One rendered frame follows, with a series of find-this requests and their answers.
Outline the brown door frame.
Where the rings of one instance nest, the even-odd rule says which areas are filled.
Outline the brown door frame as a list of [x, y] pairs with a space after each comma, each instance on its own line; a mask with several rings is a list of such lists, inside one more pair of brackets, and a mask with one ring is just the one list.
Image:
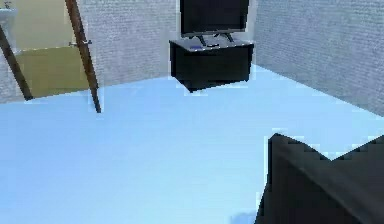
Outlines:
[[4, 29], [0, 26], [0, 48], [2, 49], [3, 56], [7, 61], [15, 81], [18, 84], [20, 91], [22, 92], [23, 98], [25, 101], [29, 101], [33, 99], [33, 95], [28, 86], [28, 83], [23, 75], [18, 61], [12, 51], [12, 47], [7, 39]]

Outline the black television cabinet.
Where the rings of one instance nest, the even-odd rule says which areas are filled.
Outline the black television cabinet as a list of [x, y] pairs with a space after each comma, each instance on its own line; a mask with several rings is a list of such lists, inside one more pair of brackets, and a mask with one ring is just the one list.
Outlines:
[[171, 76], [190, 92], [248, 81], [254, 44], [242, 40], [170, 40]]

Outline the black television set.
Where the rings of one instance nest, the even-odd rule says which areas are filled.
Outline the black television set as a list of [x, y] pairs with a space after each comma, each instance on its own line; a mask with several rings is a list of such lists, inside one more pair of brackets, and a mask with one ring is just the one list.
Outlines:
[[246, 29], [250, 0], [179, 0], [181, 37], [197, 37], [203, 45], [204, 35], [224, 36]]

